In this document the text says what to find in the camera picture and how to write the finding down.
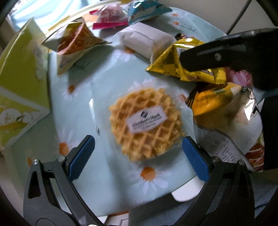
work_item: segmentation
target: black cable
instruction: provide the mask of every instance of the black cable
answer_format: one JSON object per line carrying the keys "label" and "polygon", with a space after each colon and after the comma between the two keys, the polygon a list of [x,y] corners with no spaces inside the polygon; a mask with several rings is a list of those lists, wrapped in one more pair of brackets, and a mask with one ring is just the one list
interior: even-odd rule
{"label": "black cable", "polygon": [[234,27],[237,25],[237,23],[239,22],[239,20],[241,19],[241,17],[243,16],[243,14],[245,13],[245,11],[247,10],[248,6],[250,5],[252,0],[247,0],[247,2],[245,3],[243,9],[241,10],[241,12],[239,13],[239,15],[237,16],[236,20],[233,22],[233,24],[231,25],[231,27],[228,29],[228,31],[226,32],[226,34],[230,34],[231,31],[234,29]]}

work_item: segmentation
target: pink wrapper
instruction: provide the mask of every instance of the pink wrapper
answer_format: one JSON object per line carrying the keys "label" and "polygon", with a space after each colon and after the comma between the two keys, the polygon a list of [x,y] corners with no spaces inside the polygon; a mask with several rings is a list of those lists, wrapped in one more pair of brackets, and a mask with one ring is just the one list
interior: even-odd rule
{"label": "pink wrapper", "polygon": [[225,67],[227,82],[232,82],[242,86],[252,86],[252,74],[248,71],[242,70],[239,72],[235,72],[231,70],[229,67]]}
{"label": "pink wrapper", "polygon": [[93,30],[128,25],[128,16],[118,5],[105,5],[98,10],[91,11],[90,14],[98,16],[93,24]]}

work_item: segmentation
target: white tab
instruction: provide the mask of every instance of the white tab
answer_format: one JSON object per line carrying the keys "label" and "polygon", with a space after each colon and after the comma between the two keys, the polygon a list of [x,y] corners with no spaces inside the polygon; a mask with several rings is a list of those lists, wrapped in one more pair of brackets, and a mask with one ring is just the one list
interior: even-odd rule
{"label": "white tab", "polygon": [[163,123],[167,116],[161,105],[145,108],[126,119],[126,124],[131,133],[149,131]]}

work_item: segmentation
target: white paper package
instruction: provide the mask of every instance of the white paper package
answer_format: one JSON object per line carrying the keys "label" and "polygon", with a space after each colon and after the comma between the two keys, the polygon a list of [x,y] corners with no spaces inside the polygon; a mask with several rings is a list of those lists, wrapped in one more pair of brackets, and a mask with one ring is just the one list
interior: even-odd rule
{"label": "white paper package", "polygon": [[170,45],[174,36],[143,23],[131,25],[116,35],[120,43],[133,49],[153,63]]}

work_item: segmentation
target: blue textured pad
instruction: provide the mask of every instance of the blue textured pad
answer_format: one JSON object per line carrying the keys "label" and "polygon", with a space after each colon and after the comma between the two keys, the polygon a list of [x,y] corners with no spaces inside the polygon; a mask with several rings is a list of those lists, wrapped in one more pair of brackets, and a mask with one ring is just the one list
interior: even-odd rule
{"label": "blue textured pad", "polygon": [[91,136],[69,165],[68,177],[70,182],[79,178],[94,149],[95,139]]}
{"label": "blue textured pad", "polygon": [[191,163],[198,178],[204,182],[207,182],[209,179],[209,167],[199,155],[198,150],[186,137],[182,141],[182,150]]}

